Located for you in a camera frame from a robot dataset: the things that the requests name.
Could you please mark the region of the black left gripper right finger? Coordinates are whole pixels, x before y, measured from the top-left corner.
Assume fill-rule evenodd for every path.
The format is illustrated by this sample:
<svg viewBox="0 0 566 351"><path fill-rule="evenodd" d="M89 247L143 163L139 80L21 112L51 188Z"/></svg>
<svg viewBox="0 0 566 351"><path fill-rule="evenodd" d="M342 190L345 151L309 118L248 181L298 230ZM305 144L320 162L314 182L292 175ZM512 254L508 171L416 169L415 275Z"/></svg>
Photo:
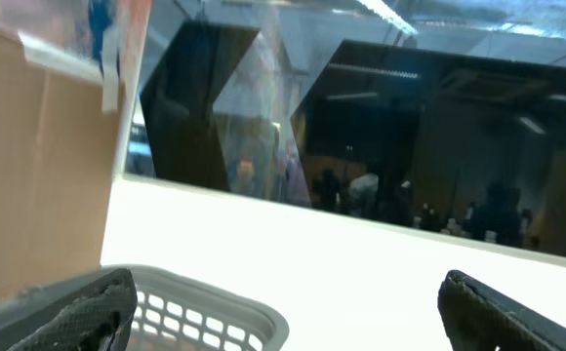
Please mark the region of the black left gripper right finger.
<svg viewBox="0 0 566 351"><path fill-rule="evenodd" d="M437 307L453 351L566 351L566 328L459 270Z"/></svg>

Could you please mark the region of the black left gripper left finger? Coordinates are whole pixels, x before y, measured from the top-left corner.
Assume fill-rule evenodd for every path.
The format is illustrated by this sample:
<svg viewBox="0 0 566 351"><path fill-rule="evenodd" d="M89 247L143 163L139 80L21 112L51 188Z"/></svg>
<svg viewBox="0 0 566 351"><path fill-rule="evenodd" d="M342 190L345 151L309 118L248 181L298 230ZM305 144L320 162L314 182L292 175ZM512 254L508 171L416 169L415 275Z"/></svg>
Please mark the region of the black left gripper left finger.
<svg viewBox="0 0 566 351"><path fill-rule="evenodd" d="M132 272L99 270L24 296L36 308L21 323L33 327L10 346L15 351L124 351L137 307Z"/></svg>

